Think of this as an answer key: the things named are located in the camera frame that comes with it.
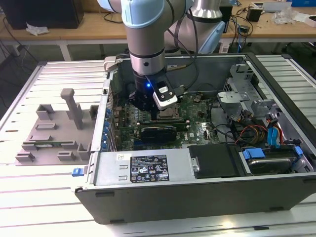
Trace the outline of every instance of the desk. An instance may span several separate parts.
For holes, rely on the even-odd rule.
[[[239,9],[247,7],[252,0],[241,0],[242,6],[233,7],[235,14]],[[295,10],[301,13],[315,14],[316,7],[296,7]],[[265,13],[260,17],[259,22],[254,22],[254,30],[247,42],[309,42],[316,41],[316,28],[310,27],[302,22],[294,24],[276,25],[271,21],[271,13]],[[0,40],[6,45],[16,45],[16,41],[6,31],[3,23],[3,16],[0,17]],[[121,17],[115,14],[114,20],[120,20]],[[85,13],[82,23],[77,29],[49,29],[50,33],[46,35],[33,36],[25,30],[13,30],[13,35],[24,45],[58,45],[64,56],[65,61],[70,61],[71,55],[68,45],[71,44],[114,44],[127,43],[126,32],[123,24],[106,22],[97,12]],[[233,24],[231,23],[228,32],[222,35],[220,40],[221,53],[227,53],[229,44],[235,35]]]
[[[298,82],[306,80],[306,72],[298,71],[278,55],[258,56],[258,59],[268,68],[271,62],[282,66],[278,70],[285,68],[286,73],[296,76]],[[80,80],[71,77],[78,74]],[[71,191],[84,182],[84,177],[71,176],[75,167],[83,168],[83,165],[14,166],[14,157],[37,120],[39,104],[51,104],[54,110],[67,110],[59,95],[68,87],[74,88],[75,101],[82,109],[98,105],[103,76],[102,60],[50,62],[38,66],[0,121],[1,236],[64,237],[73,234],[113,237],[116,234],[116,237],[134,237],[171,236],[169,234],[173,233],[177,234],[175,237],[272,237],[316,234],[316,194],[289,211],[104,226],[94,222]],[[63,79],[72,82],[61,84]],[[293,101],[295,99],[302,103],[299,98],[293,98]],[[265,229],[258,231],[253,228],[255,226]]]
[[[233,7],[233,14],[244,7],[247,7],[253,0],[241,0],[242,6]],[[316,14],[316,7],[294,7],[301,13]],[[247,42],[309,42],[316,41],[316,28],[302,22],[294,22],[293,24],[276,25],[272,20],[273,13],[264,13],[260,16],[258,22],[252,22],[253,32],[247,38]],[[242,19],[237,19],[238,23],[249,25]],[[233,40],[235,28],[231,22],[226,34],[223,34],[221,39],[221,52],[225,53],[228,50],[230,43]]]

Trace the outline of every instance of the blue drive bracket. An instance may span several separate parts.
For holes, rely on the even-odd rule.
[[[245,157],[245,160],[247,160],[247,159],[259,159],[259,158],[266,157],[266,155],[263,153],[263,150],[261,148],[246,149],[242,152],[242,154]]]
[[[280,148],[280,145],[277,144],[278,138],[278,130],[275,127],[268,128],[268,140],[267,143],[270,146],[275,146],[276,148]]]

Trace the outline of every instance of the blue connector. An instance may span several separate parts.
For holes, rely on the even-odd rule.
[[[279,131],[275,127],[268,128],[268,139],[267,142],[270,146],[275,146],[276,148],[280,148],[280,145],[277,144]]]
[[[106,149],[107,148],[107,144],[105,142],[102,142],[101,143],[101,147],[102,147],[102,149]]]
[[[294,149],[298,155],[298,158],[301,158],[303,156],[303,151],[300,147],[295,147]]]
[[[75,168],[71,174],[73,177],[84,176],[82,168]]]
[[[245,159],[258,159],[266,157],[261,148],[246,149],[242,152],[242,154]]]

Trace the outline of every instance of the warning label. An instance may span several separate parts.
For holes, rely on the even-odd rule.
[[[132,183],[168,180],[169,171],[166,155],[130,158],[130,181]]]

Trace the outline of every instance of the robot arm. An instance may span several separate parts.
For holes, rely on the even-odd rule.
[[[152,112],[177,102],[165,76],[165,50],[180,48],[166,30],[191,51],[195,49],[193,20],[196,22],[199,53],[211,53],[224,30],[220,0],[98,0],[102,8],[122,13],[128,49],[135,74],[136,91],[130,102]],[[192,7],[192,16],[186,15]]]

